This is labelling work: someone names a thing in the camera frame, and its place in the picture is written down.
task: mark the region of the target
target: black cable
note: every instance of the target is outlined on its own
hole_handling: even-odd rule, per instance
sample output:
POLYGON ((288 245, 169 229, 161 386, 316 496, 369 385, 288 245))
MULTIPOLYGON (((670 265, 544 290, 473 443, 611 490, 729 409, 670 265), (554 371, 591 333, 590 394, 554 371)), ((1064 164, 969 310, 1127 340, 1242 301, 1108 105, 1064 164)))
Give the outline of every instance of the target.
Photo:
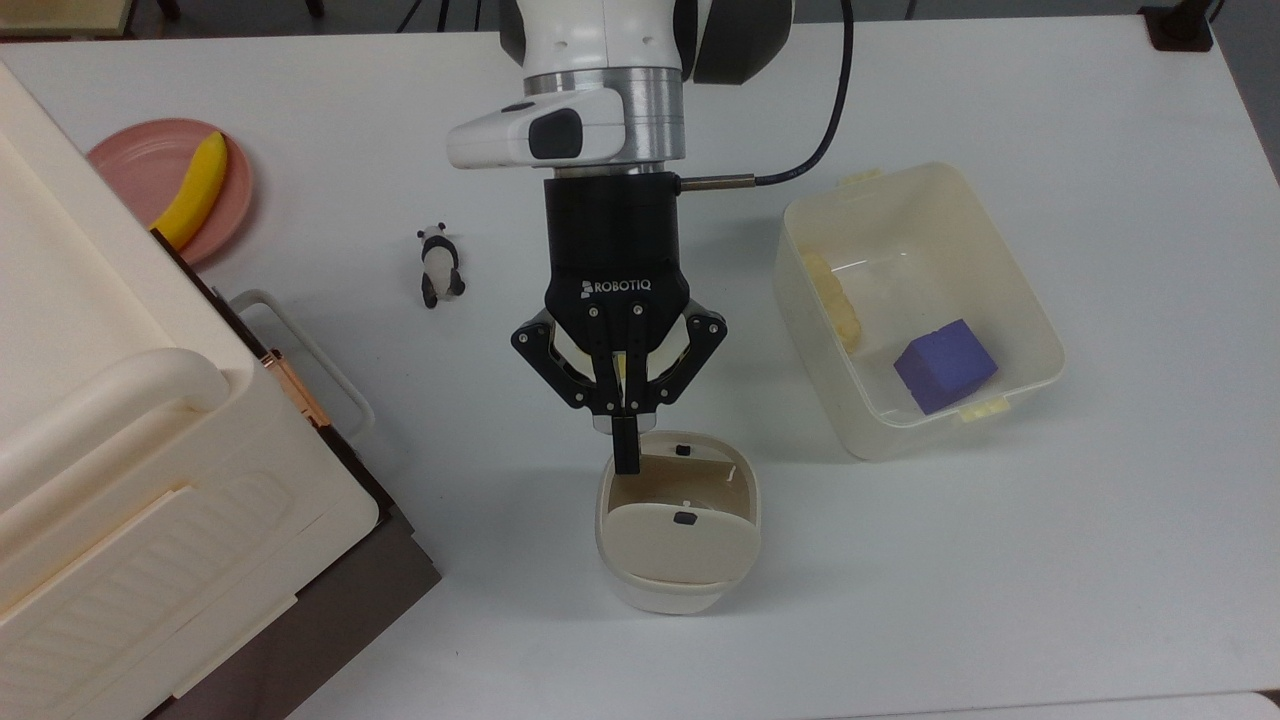
POLYGON ((840 128, 840 117, 845 113, 845 96, 849 95, 849 76, 854 68, 854 3, 852 0, 840 0, 840 8, 845 18, 845 49, 840 60, 840 85, 836 87, 836 105, 831 109, 831 122, 827 123, 827 133, 822 136, 822 142, 808 160, 785 173, 756 177, 755 186, 777 184, 795 179, 814 168, 822 156, 831 147, 831 141, 836 138, 836 129, 840 128))
POLYGON ((413 19, 413 13, 417 12, 417 6, 421 4, 422 0, 413 0, 413 5, 408 9, 408 14, 404 15, 403 20, 401 20, 401 26, 396 28, 396 32, 404 32, 404 28, 408 26, 408 22, 413 19))
POLYGON ((827 154, 827 149, 831 147, 831 141, 836 137, 836 129, 840 128, 840 117, 845 113, 845 96, 849 95, 849 76, 854 68, 854 4, 852 0, 840 0, 840 9, 845 19, 845 47, 844 54, 840 60, 840 82, 836 87, 836 105, 831 109, 831 120, 827 123, 827 132, 822 136, 822 142, 818 143, 818 149, 814 150, 813 155, 808 160, 800 163, 795 168, 785 173, 777 173, 772 176, 708 176, 700 178, 676 178, 676 191, 686 192, 694 190, 728 190, 735 187, 762 187, 767 184, 778 184, 780 182, 787 182, 790 179, 796 179, 797 177, 808 173, 822 160, 822 156, 827 154))

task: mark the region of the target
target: purple cube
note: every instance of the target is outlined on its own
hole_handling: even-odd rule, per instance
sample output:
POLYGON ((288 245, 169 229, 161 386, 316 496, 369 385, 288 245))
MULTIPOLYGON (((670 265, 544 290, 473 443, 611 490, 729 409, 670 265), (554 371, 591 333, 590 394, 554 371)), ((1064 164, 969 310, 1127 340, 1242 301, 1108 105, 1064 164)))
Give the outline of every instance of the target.
POLYGON ((928 415, 977 392, 996 374, 996 361, 969 325, 956 320, 913 340, 893 369, 928 415))

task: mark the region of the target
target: container lid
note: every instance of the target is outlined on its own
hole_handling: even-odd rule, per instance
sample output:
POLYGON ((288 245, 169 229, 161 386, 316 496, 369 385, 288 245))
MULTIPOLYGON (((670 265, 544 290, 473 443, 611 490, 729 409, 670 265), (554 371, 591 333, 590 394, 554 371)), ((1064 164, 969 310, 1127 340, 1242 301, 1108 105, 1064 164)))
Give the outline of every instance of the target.
POLYGON ((605 562, 649 580, 739 580, 760 552, 755 475, 707 436, 645 434, 637 475, 616 475, 611 461, 598 523, 605 562))
POLYGON ((0 439, 160 347, 256 360, 0 64, 0 439))

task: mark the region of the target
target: pink plate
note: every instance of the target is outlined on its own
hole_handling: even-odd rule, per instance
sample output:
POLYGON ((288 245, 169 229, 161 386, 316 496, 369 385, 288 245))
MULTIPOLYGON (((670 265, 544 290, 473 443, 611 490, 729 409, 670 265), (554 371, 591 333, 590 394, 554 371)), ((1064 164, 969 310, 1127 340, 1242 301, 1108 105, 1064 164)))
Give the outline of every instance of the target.
MULTIPOLYGON (((196 146, 218 131, 184 118, 127 127, 88 151, 88 161, 145 227, 173 201, 196 146)), ((253 196, 253 172, 239 145, 227 133, 227 178, 214 209, 179 255, 195 265, 225 245, 244 220, 253 196)))

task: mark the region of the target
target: copper hinge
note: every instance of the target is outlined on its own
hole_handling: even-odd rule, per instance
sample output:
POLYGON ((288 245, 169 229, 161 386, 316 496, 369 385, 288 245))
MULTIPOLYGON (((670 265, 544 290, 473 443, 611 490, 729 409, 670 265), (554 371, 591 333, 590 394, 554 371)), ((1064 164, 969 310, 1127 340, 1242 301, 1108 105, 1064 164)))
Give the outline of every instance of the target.
POLYGON ((293 372, 293 366, 289 361, 284 359, 284 355, 279 350, 271 348, 262 360, 262 366, 266 368, 269 373, 275 378, 275 382, 280 383, 280 388, 284 395, 293 401, 302 416, 306 418, 314 427, 325 428, 333 424, 329 420, 329 415, 325 415, 323 407, 316 401, 307 386, 303 384, 302 378, 293 372))

